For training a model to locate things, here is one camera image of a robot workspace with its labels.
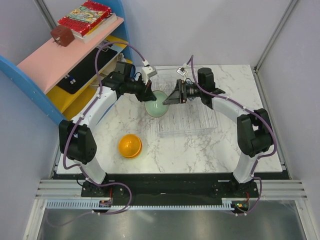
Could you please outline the yellow-orange plastic bowl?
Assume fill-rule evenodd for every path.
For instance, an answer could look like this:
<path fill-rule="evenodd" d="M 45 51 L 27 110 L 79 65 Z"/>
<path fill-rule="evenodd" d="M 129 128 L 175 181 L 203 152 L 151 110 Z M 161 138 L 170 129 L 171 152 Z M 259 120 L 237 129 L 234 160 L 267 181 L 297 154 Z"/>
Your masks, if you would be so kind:
<path fill-rule="evenodd" d="M 118 143 L 120 155 L 127 159 L 136 158 L 142 151 L 142 141 L 135 134 L 124 135 Z"/>

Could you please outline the green celadon ceramic bowl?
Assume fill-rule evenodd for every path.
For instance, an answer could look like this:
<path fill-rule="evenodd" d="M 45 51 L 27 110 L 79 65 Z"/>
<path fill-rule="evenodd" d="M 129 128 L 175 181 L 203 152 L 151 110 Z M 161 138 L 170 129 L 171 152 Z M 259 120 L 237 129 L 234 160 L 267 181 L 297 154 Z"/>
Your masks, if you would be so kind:
<path fill-rule="evenodd" d="M 163 102 L 168 97 L 163 91 L 156 90 L 152 92 L 156 100 L 146 101 L 144 103 L 145 110 L 147 114 L 153 118 L 160 118 L 169 110 L 169 105 L 164 105 Z"/>

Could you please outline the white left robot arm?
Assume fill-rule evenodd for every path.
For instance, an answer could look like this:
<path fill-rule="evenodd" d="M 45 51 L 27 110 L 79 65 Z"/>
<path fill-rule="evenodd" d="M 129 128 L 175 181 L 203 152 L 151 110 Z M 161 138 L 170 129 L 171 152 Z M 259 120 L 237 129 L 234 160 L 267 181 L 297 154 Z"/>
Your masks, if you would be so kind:
<path fill-rule="evenodd" d="M 157 74 L 157 70 L 146 64 L 135 79 L 131 75 L 134 69 L 133 64 L 118 61 L 114 71 L 101 80 L 101 86 L 84 109 L 72 120 L 62 120 L 58 125 L 63 167 L 66 170 L 79 167 L 86 179 L 93 183 L 92 191 L 99 197 L 109 193 L 110 185 L 104 181 L 107 174 L 96 158 L 93 129 L 124 94 L 135 95 L 140 102 L 156 100 L 150 78 Z"/>

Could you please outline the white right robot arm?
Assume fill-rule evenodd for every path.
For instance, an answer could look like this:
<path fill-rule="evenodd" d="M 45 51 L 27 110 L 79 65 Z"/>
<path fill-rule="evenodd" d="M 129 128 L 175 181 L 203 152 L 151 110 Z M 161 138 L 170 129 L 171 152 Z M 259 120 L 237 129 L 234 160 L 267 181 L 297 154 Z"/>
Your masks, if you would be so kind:
<path fill-rule="evenodd" d="M 214 73 L 208 67 L 197 70 L 197 79 L 187 82 L 185 67 L 177 69 L 183 77 L 178 79 L 172 93 L 162 102 L 163 105 L 184 104 L 190 98 L 200 98 L 202 104 L 222 113 L 236 124 L 237 144 L 241 151 L 237 166 L 233 171 L 235 181 L 229 184 L 229 191 L 235 197 L 247 191 L 246 183 L 254 178 L 258 161 L 276 140 L 270 126 L 268 112 L 260 108 L 250 110 L 228 97 L 225 91 L 216 87 Z"/>

